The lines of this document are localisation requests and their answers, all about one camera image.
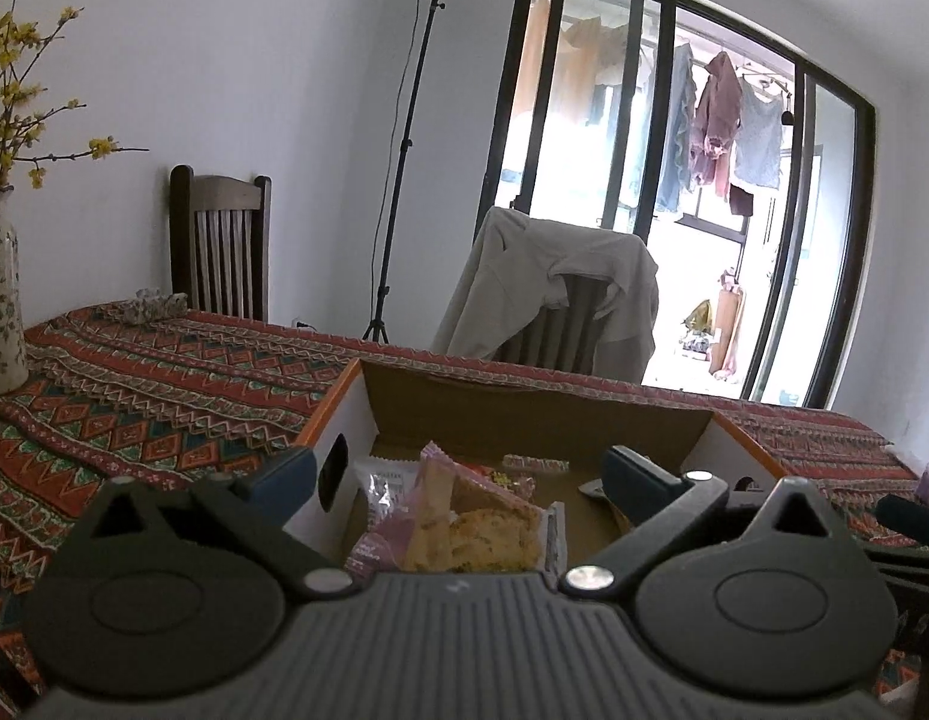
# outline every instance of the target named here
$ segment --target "power cord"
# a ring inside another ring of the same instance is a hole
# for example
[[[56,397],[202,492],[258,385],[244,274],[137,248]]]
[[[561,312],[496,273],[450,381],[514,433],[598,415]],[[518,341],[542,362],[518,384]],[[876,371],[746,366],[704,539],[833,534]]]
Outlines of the power cord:
[[[387,172],[384,176],[384,190],[381,191],[381,209],[378,211],[378,225],[374,228],[374,245],[371,248],[371,319],[374,317],[375,301],[375,278],[374,262],[378,258],[378,238],[381,235],[381,220],[384,218],[384,209],[387,205],[387,187],[391,182],[391,167],[394,163],[394,136],[398,131],[398,119],[401,113],[401,93],[404,92],[405,81],[408,78],[408,67],[410,67],[410,57],[414,52],[414,41],[417,39],[417,24],[421,16],[421,0],[414,0],[414,27],[410,31],[410,46],[408,46],[408,58],[405,59],[405,66],[401,71],[401,83],[398,84],[398,95],[394,100],[394,123],[391,124],[391,138],[389,149],[387,150]]]

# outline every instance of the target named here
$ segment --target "hanging clothes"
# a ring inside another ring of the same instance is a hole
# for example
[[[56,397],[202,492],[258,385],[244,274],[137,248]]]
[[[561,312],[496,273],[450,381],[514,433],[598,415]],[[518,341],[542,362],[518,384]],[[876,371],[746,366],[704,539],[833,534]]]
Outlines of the hanging clothes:
[[[658,211],[676,212],[681,189],[687,188],[691,180],[689,150],[691,123],[697,99],[697,85],[691,72],[692,66],[691,44],[684,43],[676,47],[671,71],[668,126],[664,135],[664,158],[654,201],[654,208]]]
[[[591,95],[591,113],[588,114],[587,124],[596,127],[605,118],[605,105],[607,105],[607,87],[597,84]]]
[[[654,104],[654,81],[657,67],[654,53],[641,48],[638,65],[638,83],[634,90],[634,103],[631,106],[631,124],[627,139],[627,152],[624,154],[624,182],[621,184],[621,196],[618,207],[636,208],[644,181],[645,156],[648,155],[648,132],[650,132],[650,114]]]
[[[518,80],[514,87],[514,105],[511,116],[534,110],[537,97],[537,81],[541,77],[541,59],[544,55],[544,36],[548,31],[548,17],[551,15],[551,1],[536,0],[528,11],[528,26],[525,28],[525,42],[521,50],[521,64]]]
[[[741,84],[741,129],[738,130],[734,175],[756,187],[781,187],[781,143],[784,138],[784,98],[758,97],[754,87]]]
[[[624,78],[624,52],[627,49],[627,25],[602,26],[597,52],[595,83],[617,86]]]
[[[727,204],[731,207],[731,213],[736,217],[754,216],[754,194],[736,184],[731,184]]]
[[[600,66],[600,16],[581,19],[561,31],[554,59],[548,116],[586,124]]]
[[[727,52],[707,65],[710,77],[691,126],[691,174],[698,186],[714,184],[726,197],[730,189],[731,143],[741,119],[741,84]]]

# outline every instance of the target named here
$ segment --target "patterned tablecloth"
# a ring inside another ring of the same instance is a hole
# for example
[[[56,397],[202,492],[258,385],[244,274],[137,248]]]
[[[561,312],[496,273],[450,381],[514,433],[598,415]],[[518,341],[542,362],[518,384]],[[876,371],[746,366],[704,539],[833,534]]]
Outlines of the patterned tablecloth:
[[[912,495],[916,485],[881,436],[836,413],[442,358],[199,312],[128,326],[113,307],[82,309],[31,328],[28,341],[31,378],[0,397],[0,645],[34,683],[23,599],[101,484],[132,475],[179,488],[215,470],[256,469],[293,442],[355,356],[484,382],[720,410],[787,471],[816,480],[855,533],[882,543],[904,541],[875,522],[874,504],[885,493]],[[911,668],[902,661],[886,680],[896,683]]]

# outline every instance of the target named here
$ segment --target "box hole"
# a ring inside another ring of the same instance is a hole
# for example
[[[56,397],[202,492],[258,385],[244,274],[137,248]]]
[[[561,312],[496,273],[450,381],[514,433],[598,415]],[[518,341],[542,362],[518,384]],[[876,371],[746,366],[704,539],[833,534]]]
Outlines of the box hole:
[[[126,533],[143,533],[144,522],[134,509],[130,495],[119,495],[111,500],[110,506],[98,522],[92,538],[125,536]]]
[[[827,536],[827,528],[808,504],[807,498],[803,495],[792,495],[787,498],[781,515],[777,519],[775,530],[781,533],[798,533],[799,536]]]
[[[763,493],[760,485],[749,476],[741,476],[738,483],[734,485],[735,493]]]
[[[341,486],[346,469],[347,440],[343,434],[338,434],[317,477],[317,500],[320,501],[321,508],[325,512],[330,512],[335,504],[335,496],[338,494],[338,488]]]

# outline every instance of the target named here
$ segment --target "black door frame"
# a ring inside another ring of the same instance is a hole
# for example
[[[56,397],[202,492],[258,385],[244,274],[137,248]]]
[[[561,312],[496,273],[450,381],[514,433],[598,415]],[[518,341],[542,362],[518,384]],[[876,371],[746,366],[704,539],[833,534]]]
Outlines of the black door frame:
[[[653,221],[654,196],[660,177],[661,161],[664,151],[664,136],[667,127],[669,91],[671,90],[672,61],[674,61],[674,28],[677,22],[677,9],[687,10],[698,16],[706,18],[713,23],[725,26],[754,41],[755,43],[772,50],[779,56],[794,64],[794,129],[792,142],[792,175],[790,176],[789,192],[787,193],[786,213],[784,213],[784,227],[782,241],[788,241],[788,247],[780,247],[771,279],[771,290],[768,295],[768,307],[765,310],[762,326],[755,348],[751,366],[744,378],[744,389],[741,398],[749,398],[759,384],[762,361],[768,360],[768,348],[776,348],[780,331],[783,328],[781,309],[787,312],[790,291],[793,288],[793,278],[796,266],[796,257],[793,255],[795,231],[803,230],[803,215],[806,211],[806,199],[800,202],[799,178],[801,170],[807,160],[802,159],[803,141],[806,140],[804,127],[804,112],[806,105],[806,87],[813,90],[814,86],[821,86],[831,92],[840,100],[851,106],[855,111],[855,141],[854,141],[854,173],[851,185],[850,211],[848,218],[848,235],[844,247],[844,257],[841,264],[840,275],[837,282],[837,293],[831,308],[831,321],[825,334],[821,351],[817,360],[816,370],[811,380],[808,395],[804,405],[811,408],[824,408],[832,391],[837,370],[844,354],[848,331],[854,317],[856,300],[858,299],[861,276],[864,273],[864,256],[867,248],[867,236],[870,226],[872,196],[874,189],[874,163],[877,141],[877,114],[874,106],[864,97],[856,93],[850,86],[832,74],[818,67],[796,50],[769,37],[762,31],[748,23],[740,22],[727,13],[721,12],[697,0],[652,0],[661,5],[661,23],[659,50],[656,57],[657,76],[654,84],[654,100],[650,116],[650,132],[648,132],[648,154],[645,157],[645,173],[641,186],[641,197],[635,219],[634,233],[645,242],[648,240],[650,225]],[[504,145],[507,141],[507,128],[510,122],[511,107],[514,103],[514,91],[517,83],[518,70],[521,64],[521,53],[524,46],[525,27],[528,23],[530,0],[515,0],[514,11],[511,17],[509,39],[504,54],[504,69],[501,72],[501,86],[498,91],[498,103],[494,117],[494,130],[491,135],[490,150],[488,153],[487,170],[482,185],[482,195],[477,209],[477,224],[475,236],[480,229],[485,216],[494,205],[498,183],[501,176],[501,165],[504,162]],[[557,52],[557,29],[560,23],[560,8],[552,4],[552,18],[549,20],[548,33],[545,40],[545,57],[554,59]],[[550,73],[552,66],[547,68],[542,61],[542,76],[549,73],[547,85],[540,83],[537,99],[534,106],[534,120],[538,127],[538,136],[544,127],[544,115],[547,114],[547,98],[551,88]],[[612,162],[612,174],[608,179],[608,187],[620,186],[621,177],[616,172],[624,170],[624,159]],[[515,202],[519,210],[530,210],[530,193],[525,194],[522,183],[520,202]],[[800,247],[800,236],[797,237],[797,247]]]

